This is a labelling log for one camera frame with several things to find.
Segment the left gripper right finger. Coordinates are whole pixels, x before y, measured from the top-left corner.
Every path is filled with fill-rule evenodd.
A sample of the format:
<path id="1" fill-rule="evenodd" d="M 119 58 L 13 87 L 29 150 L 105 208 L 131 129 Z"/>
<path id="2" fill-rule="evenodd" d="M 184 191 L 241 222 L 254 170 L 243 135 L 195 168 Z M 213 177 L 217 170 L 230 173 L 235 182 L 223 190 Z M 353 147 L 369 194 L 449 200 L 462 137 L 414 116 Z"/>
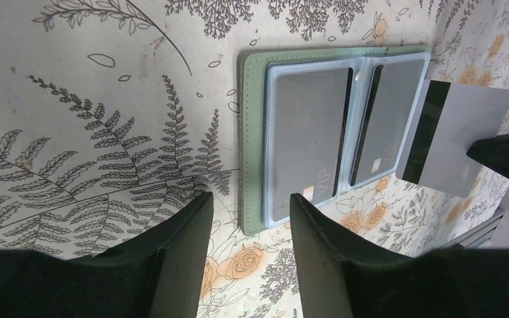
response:
<path id="1" fill-rule="evenodd" d="M 386 292 L 367 289 L 410 257 L 355 234 L 298 193 L 290 222 L 303 316 L 378 317 Z"/>

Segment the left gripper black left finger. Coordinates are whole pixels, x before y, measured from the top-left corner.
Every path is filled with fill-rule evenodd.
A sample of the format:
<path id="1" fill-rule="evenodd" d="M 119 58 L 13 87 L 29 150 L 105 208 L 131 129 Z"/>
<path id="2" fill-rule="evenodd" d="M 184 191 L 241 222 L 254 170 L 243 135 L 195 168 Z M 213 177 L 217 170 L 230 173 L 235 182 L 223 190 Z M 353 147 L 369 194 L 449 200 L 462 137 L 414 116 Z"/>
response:
<path id="1" fill-rule="evenodd" d="M 95 256 L 109 276 L 92 317 L 195 317 L 213 220 L 203 192 L 168 220 Z"/>

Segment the white card with black stripe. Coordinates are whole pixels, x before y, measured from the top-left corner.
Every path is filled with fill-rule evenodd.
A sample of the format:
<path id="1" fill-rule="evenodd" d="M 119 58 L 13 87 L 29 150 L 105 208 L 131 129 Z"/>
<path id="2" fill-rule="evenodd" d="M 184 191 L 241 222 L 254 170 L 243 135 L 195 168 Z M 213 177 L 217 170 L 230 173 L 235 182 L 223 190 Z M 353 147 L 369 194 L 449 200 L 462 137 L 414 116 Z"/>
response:
<path id="1" fill-rule="evenodd" d="M 396 177 L 456 197 L 469 196 L 481 164 L 471 145 L 495 137 L 509 109 L 509 89 L 427 79 Z"/>

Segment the dark grey credit card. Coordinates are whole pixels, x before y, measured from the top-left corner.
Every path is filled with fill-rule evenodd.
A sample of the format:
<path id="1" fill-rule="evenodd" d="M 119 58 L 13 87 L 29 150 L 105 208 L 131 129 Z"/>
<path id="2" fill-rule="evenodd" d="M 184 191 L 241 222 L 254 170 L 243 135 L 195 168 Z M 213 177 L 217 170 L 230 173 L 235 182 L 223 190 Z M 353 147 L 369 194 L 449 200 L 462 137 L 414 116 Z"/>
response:
<path id="1" fill-rule="evenodd" d="M 372 69 L 350 186 L 363 186 L 396 168 L 424 66 L 424 60 L 409 60 Z"/>
<path id="2" fill-rule="evenodd" d="M 272 157 L 268 225 L 287 220 L 293 193 L 314 205 L 336 194 L 352 76 L 353 69 L 344 67 L 276 78 L 273 132 L 268 141 Z"/>

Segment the grey-green card holder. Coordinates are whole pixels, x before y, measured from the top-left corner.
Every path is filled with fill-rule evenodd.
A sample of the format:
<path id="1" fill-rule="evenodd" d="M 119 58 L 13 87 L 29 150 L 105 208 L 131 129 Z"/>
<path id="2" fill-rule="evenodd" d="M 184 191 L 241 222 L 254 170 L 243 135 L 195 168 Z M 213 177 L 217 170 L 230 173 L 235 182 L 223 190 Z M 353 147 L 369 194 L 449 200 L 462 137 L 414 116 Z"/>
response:
<path id="1" fill-rule="evenodd" d="M 243 233 L 287 222 L 293 193 L 323 206 L 394 172 L 431 51 L 419 44 L 242 54 Z"/>

